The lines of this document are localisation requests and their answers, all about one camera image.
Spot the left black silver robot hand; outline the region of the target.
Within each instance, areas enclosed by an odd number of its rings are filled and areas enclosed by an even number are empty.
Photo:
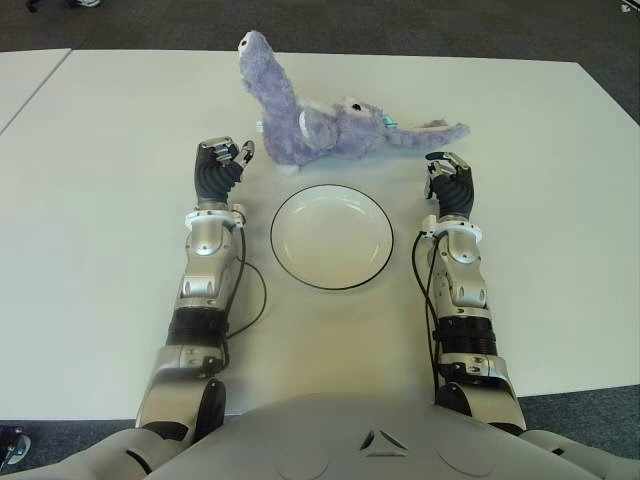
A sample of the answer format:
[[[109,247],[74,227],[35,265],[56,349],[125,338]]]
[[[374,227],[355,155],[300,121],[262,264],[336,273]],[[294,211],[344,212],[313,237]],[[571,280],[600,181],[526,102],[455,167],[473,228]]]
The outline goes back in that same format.
[[[229,193],[241,182],[254,154],[255,144],[251,140],[241,146],[228,136],[200,142],[194,169],[198,203],[227,203]]]

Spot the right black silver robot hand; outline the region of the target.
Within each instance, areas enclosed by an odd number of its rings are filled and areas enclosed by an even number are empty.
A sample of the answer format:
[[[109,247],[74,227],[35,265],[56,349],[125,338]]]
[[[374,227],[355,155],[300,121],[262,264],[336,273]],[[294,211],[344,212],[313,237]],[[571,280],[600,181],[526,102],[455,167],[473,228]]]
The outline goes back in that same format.
[[[425,156],[427,180],[425,198],[438,202],[438,217],[468,220],[474,204],[471,167],[453,152],[432,152]]]

